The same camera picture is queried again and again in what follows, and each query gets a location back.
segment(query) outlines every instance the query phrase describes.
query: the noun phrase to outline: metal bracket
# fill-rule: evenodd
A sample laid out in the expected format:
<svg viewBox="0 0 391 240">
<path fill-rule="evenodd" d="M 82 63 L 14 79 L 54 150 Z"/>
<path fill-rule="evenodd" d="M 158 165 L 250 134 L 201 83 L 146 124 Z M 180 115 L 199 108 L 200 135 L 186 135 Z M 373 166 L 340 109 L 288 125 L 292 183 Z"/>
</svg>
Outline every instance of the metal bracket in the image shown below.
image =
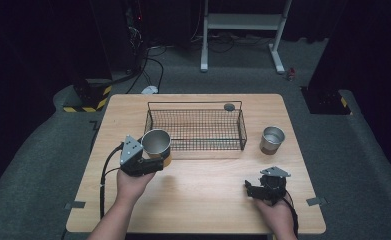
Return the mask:
<svg viewBox="0 0 391 240">
<path fill-rule="evenodd" d="M 261 170 L 260 173 L 267 175 L 267 176 L 271 176 L 271 177 L 290 177 L 291 176 L 290 173 L 287 173 L 284 170 L 282 170 L 276 166 Z"/>
<path fill-rule="evenodd" d="M 64 209 L 71 210 L 72 208 L 85 208 L 86 202 L 74 201 L 73 203 L 66 203 Z"/>
<path fill-rule="evenodd" d="M 130 159 L 132 159 L 135 155 L 141 154 L 143 151 L 143 146 L 140 142 L 136 141 L 134 138 L 132 138 L 130 135 L 126 136 L 126 139 L 124 140 L 123 145 L 123 152 L 120 156 L 120 165 L 123 165 Z"/>
<path fill-rule="evenodd" d="M 327 205 L 329 202 L 324 197 L 315 197 L 307 199 L 308 206 L 313 206 L 319 204 L 319 206 Z"/>
</svg>

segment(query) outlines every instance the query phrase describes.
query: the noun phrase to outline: yellow and black tape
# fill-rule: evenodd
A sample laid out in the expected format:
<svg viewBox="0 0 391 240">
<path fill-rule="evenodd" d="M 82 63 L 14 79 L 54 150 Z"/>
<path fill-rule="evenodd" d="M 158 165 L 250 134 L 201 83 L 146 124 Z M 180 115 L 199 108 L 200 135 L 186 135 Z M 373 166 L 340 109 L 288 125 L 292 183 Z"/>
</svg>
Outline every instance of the yellow and black tape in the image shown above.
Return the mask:
<svg viewBox="0 0 391 240">
<path fill-rule="evenodd" d="M 347 101 L 342 96 L 341 96 L 341 103 L 342 103 L 342 106 L 344 107 L 345 111 L 347 112 L 347 114 L 349 113 L 350 115 L 352 115 L 353 113 L 351 112 L 350 108 L 348 107 Z"/>
<path fill-rule="evenodd" d="M 94 106 L 64 106 L 65 112 L 98 112 L 103 109 L 107 103 L 108 95 L 111 92 L 111 86 L 104 89 L 99 101 Z"/>
</svg>

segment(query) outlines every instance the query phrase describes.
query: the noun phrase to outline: metal cup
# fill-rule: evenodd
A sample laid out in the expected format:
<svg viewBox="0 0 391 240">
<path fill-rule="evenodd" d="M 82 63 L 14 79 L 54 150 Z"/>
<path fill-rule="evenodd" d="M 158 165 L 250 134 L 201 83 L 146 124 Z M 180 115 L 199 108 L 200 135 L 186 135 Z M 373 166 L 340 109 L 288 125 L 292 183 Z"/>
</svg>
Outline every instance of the metal cup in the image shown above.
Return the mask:
<svg viewBox="0 0 391 240">
<path fill-rule="evenodd" d="M 282 129 L 271 126 L 263 131 L 261 136 L 260 149 L 264 154 L 273 155 L 285 140 L 285 133 Z"/>
<path fill-rule="evenodd" d="M 143 135 L 141 144 L 143 150 L 150 158 L 164 158 L 164 167 L 167 167 L 171 160 L 170 135 L 162 129 L 152 129 Z"/>
</svg>

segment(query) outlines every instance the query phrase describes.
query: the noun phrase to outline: black wire basket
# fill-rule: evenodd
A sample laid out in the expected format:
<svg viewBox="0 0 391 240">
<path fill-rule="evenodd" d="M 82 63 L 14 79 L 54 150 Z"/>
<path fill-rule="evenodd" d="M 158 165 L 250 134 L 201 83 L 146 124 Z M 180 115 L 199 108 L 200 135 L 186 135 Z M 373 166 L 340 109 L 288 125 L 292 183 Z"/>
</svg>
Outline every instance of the black wire basket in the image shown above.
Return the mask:
<svg viewBox="0 0 391 240">
<path fill-rule="evenodd" d="M 241 107 L 241 101 L 148 102 L 145 133 L 168 132 L 173 151 L 244 150 Z"/>
</svg>

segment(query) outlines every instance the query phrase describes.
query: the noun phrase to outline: gray carpet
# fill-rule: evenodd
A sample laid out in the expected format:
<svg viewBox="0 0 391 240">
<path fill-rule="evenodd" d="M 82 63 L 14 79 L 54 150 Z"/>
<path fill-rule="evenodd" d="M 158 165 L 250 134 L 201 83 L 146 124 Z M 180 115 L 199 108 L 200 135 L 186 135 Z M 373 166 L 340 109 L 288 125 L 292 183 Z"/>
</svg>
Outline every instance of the gray carpet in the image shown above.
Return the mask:
<svg viewBox="0 0 391 240">
<path fill-rule="evenodd" d="M 317 196 L 327 230 L 300 239 L 391 239 L 391 165 L 364 120 L 351 92 L 342 90 L 352 115 L 312 115 L 300 91 L 307 86 L 325 42 L 283 41 L 279 53 L 296 78 L 277 75 L 265 44 L 210 51 L 209 71 L 200 73 L 200 51 L 152 49 L 164 66 L 163 93 L 278 93 L 283 96 Z M 211 44 L 214 50 L 229 45 Z M 149 61 L 146 73 L 157 85 L 161 68 Z M 133 80 L 114 85 L 126 93 Z M 130 93 L 148 86 L 142 76 Z M 0 180 L 0 239 L 85 239 L 64 232 L 103 111 L 65 113 L 71 86 L 53 99 L 57 112 L 26 140 Z M 242 236 L 162 236 L 168 239 L 254 239 Z M 129 235 L 129 239 L 154 236 Z"/>
</svg>

